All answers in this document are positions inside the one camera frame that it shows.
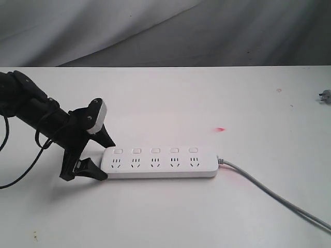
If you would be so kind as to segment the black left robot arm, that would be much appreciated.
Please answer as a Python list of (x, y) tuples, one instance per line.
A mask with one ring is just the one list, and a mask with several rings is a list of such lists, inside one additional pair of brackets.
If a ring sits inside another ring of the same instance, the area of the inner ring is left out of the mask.
[(101, 98), (92, 100), (87, 107), (65, 112), (22, 72), (1, 73), (1, 115), (6, 119), (18, 117), (35, 129), (37, 144), (40, 134), (47, 137), (42, 150), (53, 143), (64, 149), (60, 177), (66, 181), (76, 176), (107, 179), (107, 174), (90, 158), (80, 159), (90, 140), (104, 148), (115, 146), (104, 126), (106, 113), (107, 107)]

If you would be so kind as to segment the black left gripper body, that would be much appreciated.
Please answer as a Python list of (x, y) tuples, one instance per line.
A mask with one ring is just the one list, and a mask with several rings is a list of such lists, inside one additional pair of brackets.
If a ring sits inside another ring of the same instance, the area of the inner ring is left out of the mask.
[(90, 177), (92, 175), (93, 161), (91, 158), (80, 159), (90, 135), (83, 127), (87, 120), (87, 108), (79, 108), (69, 112), (69, 121), (61, 131), (61, 137), (65, 138), (64, 156), (60, 177), (66, 181), (76, 176)]

